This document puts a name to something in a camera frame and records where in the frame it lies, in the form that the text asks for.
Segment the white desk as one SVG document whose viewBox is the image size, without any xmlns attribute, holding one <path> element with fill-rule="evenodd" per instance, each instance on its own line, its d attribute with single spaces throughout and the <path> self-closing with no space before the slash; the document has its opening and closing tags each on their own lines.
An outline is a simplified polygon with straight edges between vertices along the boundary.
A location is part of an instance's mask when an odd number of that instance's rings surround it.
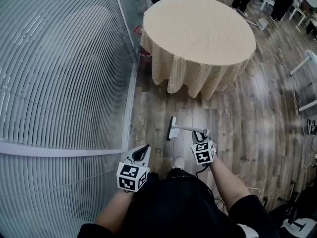
<svg viewBox="0 0 317 238">
<path fill-rule="evenodd" d="M 303 67 L 309 61 L 312 62 L 314 69 L 317 71 L 317 55 L 311 50 L 306 50 L 304 59 L 293 70 L 291 70 L 289 74 L 293 76 L 295 72 L 297 72 L 301 67 Z M 309 109 L 315 105 L 317 105 L 317 99 L 300 107 L 299 112 Z"/>
</svg>

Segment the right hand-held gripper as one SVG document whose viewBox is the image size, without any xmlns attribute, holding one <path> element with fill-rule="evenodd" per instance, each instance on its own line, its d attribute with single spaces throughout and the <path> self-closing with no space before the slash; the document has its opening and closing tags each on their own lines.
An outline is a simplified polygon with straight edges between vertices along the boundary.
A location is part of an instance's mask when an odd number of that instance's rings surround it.
<svg viewBox="0 0 317 238">
<path fill-rule="evenodd" d="M 216 155 L 216 148 L 210 136 L 202 137 L 200 132 L 192 132 L 191 150 L 198 165 L 209 164 L 213 162 Z"/>
</svg>

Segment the person's black clothing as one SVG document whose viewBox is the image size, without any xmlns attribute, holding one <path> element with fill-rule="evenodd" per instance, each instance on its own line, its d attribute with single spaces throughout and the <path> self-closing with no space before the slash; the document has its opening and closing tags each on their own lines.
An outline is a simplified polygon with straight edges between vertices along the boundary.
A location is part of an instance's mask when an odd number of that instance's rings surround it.
<svg viewBox="0 0 317 238">
<path fill-rule="evenodd" d="M 77 238 L 280 238 L 279 230 L 255 195 L 221 212 L 211 190 L 197 177 L 173 169 L 167 178 L 151 175 L 133 196 L 117 232 L 82 225 Z"/>
</svg>

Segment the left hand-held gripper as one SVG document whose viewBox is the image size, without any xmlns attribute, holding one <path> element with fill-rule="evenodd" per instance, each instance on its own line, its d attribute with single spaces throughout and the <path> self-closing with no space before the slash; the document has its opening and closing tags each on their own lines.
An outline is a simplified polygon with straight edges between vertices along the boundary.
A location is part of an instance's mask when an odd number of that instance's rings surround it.
<svg viewBox="0 0 317 238">
<path fill-rule="evenodd" d="M 127 153 L 127 158 L 118 165 L 116 178 L 117 187 L 130 192 L 137 192 L 147 181 L 150 171 L 149 159 L 151 146 L 137 146 Z"/>
</svg>

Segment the person's white shoe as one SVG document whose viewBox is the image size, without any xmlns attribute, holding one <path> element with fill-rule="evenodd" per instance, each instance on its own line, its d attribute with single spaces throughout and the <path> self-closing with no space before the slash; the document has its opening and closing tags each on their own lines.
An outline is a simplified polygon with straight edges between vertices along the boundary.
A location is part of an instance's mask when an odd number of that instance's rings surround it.
<svg viewBox="0 0 317 238">
<path fill-rule="evenodd" d="M 173 159 L 172 169 L 181 169 L 184 170 L 185 161 L 182 157 L 176 157 Z"/>
</svg>

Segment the person's right forearm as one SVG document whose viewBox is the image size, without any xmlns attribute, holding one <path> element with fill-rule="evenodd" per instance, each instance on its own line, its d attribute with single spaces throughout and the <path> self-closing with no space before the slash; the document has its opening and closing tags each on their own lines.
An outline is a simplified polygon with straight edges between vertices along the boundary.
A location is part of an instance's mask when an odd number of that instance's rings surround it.
<svg viewBox="0 0 317 238">
<path fill-rule="evenodd" d="M 238 200 L 250 195 L 245 184 L 228 169 L 218 156 L 213 158 L 211 172 L 227 211 L 230 211 Z"/>
</svg>

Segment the glass partition blinds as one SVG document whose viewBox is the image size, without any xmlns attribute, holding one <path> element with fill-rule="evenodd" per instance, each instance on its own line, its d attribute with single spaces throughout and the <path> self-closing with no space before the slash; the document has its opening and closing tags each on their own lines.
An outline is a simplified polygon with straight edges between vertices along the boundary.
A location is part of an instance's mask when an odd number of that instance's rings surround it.
<svg viewBox="0 0 317 238">
<path fill-rule="evenodd" d="M 75 238 L 117 189 L 146 0 L 0 0 L 0 238 Z"/>
</svg>

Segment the person's left forearm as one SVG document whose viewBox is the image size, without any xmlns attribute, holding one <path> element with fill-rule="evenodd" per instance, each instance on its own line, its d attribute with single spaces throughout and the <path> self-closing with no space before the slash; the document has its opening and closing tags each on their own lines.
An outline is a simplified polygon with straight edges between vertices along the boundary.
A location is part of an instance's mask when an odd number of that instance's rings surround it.
<svg viewBox="0 0 317 238">
<path fill-rule="evenodd" d="M 117 233 L 123 225 L 128 208 L 133 199 L 133 192 L 119 189 L 95 220 L 95 224 Z"/>
</svg>

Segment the black equipment stand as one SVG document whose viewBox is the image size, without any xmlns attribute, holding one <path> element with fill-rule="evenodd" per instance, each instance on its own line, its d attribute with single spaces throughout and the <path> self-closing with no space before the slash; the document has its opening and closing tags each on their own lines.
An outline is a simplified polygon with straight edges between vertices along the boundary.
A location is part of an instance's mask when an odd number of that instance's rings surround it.
<svg viewBox="0 0 317 238">
<path fill-rule="evenodd" d="M 269 215 L 279 227 L 280 238 L 317 238 L 317 178 L 301 192 L 292 191 L 290 200 Z"/>
</svg>

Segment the beige checked tablecloth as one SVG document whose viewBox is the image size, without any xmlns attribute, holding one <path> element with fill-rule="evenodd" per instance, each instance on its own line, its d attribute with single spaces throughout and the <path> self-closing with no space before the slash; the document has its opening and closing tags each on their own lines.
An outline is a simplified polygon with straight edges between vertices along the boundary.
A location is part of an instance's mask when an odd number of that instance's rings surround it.
<svg viewBox="0 0 317 238">
<path fill-rule="evenodd" d="M 170 94 L 210 99 L 235 81 L 256 50 L 246 20 L 216 0 L 161 0 L 143 17 L 141 47 L 152 57 L 152 79 Z"/>
</svg>

